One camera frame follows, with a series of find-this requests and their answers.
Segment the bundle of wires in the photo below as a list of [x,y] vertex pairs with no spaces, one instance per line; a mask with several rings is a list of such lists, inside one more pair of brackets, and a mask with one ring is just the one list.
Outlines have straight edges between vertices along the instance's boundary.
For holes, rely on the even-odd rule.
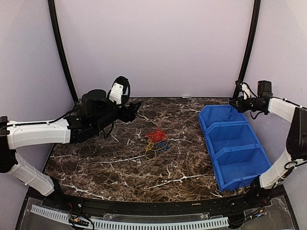
[[45,201],[47,201],[55,209],[61,210],[61,212],[62,211],[66,212],[67,211],[66,207],[67,206],[69,207],[70,210],[69,210],[69,213],[67,214],[67,216],[68,216],[69,226],[72,229],[75,229],[75,230],[85,230],[85,229],[95,230],[94,223],[91,219],[89,219],[85,215],[72,212],[72,204],[70,202],[65,204],[65,206],[63,206],[63,207],[57,207],[57,206],[53,205],[47,198],[45,198]]
[[154,157],[149,158],[145,156],[149,160],[154,160],[157,157],[158,152],[163,152],[167,150],[168,148],[168,136],[166,135],[166,132],[160,131],[156,129],[154,132],[148,133],[146,135],[147,139],[147,146],[146,146],[146,152],[145,155],[148,152],[154,152]]
[[242,224],[244,224],[244,223],[246,223],[246,222],[248,222],[248,221],[250,221],[252,219],[261,217],[261,216],[265,215],[265,213],[264,213],[265,208],[266,208],[266,206],[258,208],[255,211],[253,211],[252,213],[250,213],[248,216],[246,216],[246,217],[244,217],[242,219],[239,219],[239,220],[237,220],[235,222],[229,223],[229,225],[241,226]]

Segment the black cable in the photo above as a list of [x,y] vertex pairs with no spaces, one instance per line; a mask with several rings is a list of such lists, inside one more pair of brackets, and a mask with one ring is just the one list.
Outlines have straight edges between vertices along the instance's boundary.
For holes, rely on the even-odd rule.
[[301,164],[298,164],[298,162],[297,161],[289,161],[288,163],[286,163],[285,165],[284,165],[284,169],[286,169],[286,170],[291,170],[291,169],[294,169],[295,167],[299,167],[299,166],[302,166],[302,165],[304,165],[304,164],[307,164],[307,161],[305,161],[304,163],[301,163]]
[[296,103],[294,103],[294,102],[291,102],[291,101],[289,101],[289,100],[286,100],[285,98],[283,98],[282,100],[284,100],[285,102],[288,102],[288,103],[290,103],[290,104],[293,104],[293,105],[295,105],[295,106],[297,106],[297,107],[301,107],[299,104],[296,104]]
[[[64,207],[57,207],[57,206],[55,206],[54,204],[52,204],[47,198],[45,198],[44,201],[47,201],[47,202],[48,202],[51,206],[53,206],[55,209],[58,209],[58,210],[61,210],[61,211],[64,211],[64,212],[68,212],[67,210],[64,209],[64,208],[68,205],[68,203],[65,204]],[[70,209],[68,215],[71,215],[71,214],[75,215],[75,216],[76,216],[75,218],[82,217],[82,218],[86,219],[87,221],[89,221],[89,222],[91,223],[91,225],[92,225],[92,227],[93,227],[92,230],[95,230],[94,223],[92,222],[91,219],[89,219],[88,217],[86,217],[86,216],[84,216],[84,215],[81,215],[81,214],[79,214],[79,213],[72,212],[71,209]],[[85,227],[85,228],[80,228],[80,227],[78,227],[78,226],[74,226],[74,223],[71,223],[71,224],[73,225],[74,229],[76,229],[76,230],[84,230],[84,229],[87,229],[87,227]]]
[[114,128],[114,122],[112,123],[112,126],[111,126],[109,132],[107,133],[107,135],[106,135],[106,133],[105,133],[105,130],[104,130],[104,129],[102,130],[102,132],[104,133],[104,138],[108,138],[108,137],[110,136],[110,134],[111,134],[113,128]]
[[258,215],[258,214],[261,212],[261,210],[263,210],[263,209],[265,209],[265,206],[264,206],[264,207],[261,207],[261,208],[259,208],[259,209],[257,209],[256,211],[253,211],[253,212],[250,213],[248,216],[243,217],[242,219],[239,219],[239,220],[237,220],[237,221],[235,221],[235,222],[229,223],[229,225],[239,225],[239,224],[241,224],[242,221],[247,222],[247,221],[253,219],[253,218],[250,218],[250,216]]
[[230,201],[242,199],[242,198],[245,197],[245,196],[246,196],[246,194],[242,194],[242,195],[240,195],[240,196],[238,196],[238,197],[236,197],[236,198],[231,198],[231,199],[227,200],[227,203],[229,203]]
[[13,127],[13,126],[31,126],[31,125],[52,124],[52,123],[55,123],[55,122],[59,121],[59,120],[62,119],[63,117],[65,117],[65,116],[71,114],[72,112],[75,112],[76,110],[77,110],[77,109],[72,109],[72,110],[68,111],[66,114],[60,116],[59,118],[57,118],[57,119],[55,119],[55,120],[52,120],[52,121],[49,121],[49,122],[40,121],[40,122],[29,122],[29,123],[11,124],[11,125],[7,125],[7,126],[0,127],[0,130],[5,129],[5,128],[8,128],[8,127]]
[[259,114],[264,113],[263,111],[260,111],[259,113],[256,114],[256,116],[253,116],[252,111],[250,111],[250,116],[253,120],[256,120],[256,118],[258,117]]
[[246,94],[246,96],[249,98],[249,95],[247,94],[247,92],[245,92],[245,91],[242,91],[243,92],[243,94]]
[[249,86],[246,82],[244,82],[244,83],[242,83],[242,84],[245,84],[245,85],[248,87],[249,91],[250,91],[255,97],[257,97],[257,95],[251,90],[250,86]]
[[[91,225],[92,225],[92,230],[95,230],[94,223],[92,222],[91,219],[89,219],[89,218],[86,217],[86,216],[80,215],[80,214],[77,214],[76,217],[75,217],[75,219],[76,219],[76,218],[80,218],[80,217],[81,217],[81,218],[84,218],[85,220],[87,220],[88,222],[90,222]],[[76,230],[84,230],[84,229],[87,229],[87,226],[84,226],[83,228],[82,228],[82,227],[79,227],[79,226],[76,226],[76,224],[75,224],[73,221],[69,221],[69,223],[71,224],[71,227],[74,228],[74,229],[76,229]]]

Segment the black bracket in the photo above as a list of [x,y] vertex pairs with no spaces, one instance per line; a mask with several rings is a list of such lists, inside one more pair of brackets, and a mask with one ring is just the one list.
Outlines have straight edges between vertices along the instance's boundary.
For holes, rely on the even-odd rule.
[[296,107],[286,147],[291,159],[307,160],[307,110]]
[[7,123],[7,116],[0,117],[0,173],[7,173],[13,165],[18,163],[15,157],[16,151],[9,148]]

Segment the tangled wire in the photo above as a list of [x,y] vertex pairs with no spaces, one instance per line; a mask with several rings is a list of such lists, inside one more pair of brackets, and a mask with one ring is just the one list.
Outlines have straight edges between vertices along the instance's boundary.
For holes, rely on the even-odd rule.
[[168,136],[166,135],[166,132],[164,131],[160,131],[156,128],[156,130],[154,132],[148,133],[146,134],[147,139],[147,146],[146,146],[146,152],[145,154],[147,154],[148,152],[154,152],[154,157],[153,158],[149,158],[147,156],[145,156],[147,159],[149,160],[154,160],[157,157],[157,153],[158,152],[163,152],[165,150],[167,150],[168,147]]

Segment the white wall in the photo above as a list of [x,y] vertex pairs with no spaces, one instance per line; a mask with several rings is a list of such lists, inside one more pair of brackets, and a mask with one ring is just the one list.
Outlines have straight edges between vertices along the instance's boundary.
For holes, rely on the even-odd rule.
[[[72,106],[46,0],[1,1],[0,105],[0,116],[18,121],[53,119]],[[50,148],[18,151],[41,170]],[[28,187],[6,174],[0,184],[0,229],[12,230]]]
[[133,97],[233,94],[252,0],[56,1],[78,96],[120,75]]
[[[246,82],[272,81],[273,95],[307,105],[307,2],[263,0]],[[273,115],[251,121],[271,162],[285,148],[290,125]],[[284,182],[301,229],[307,229],[307,167]]]

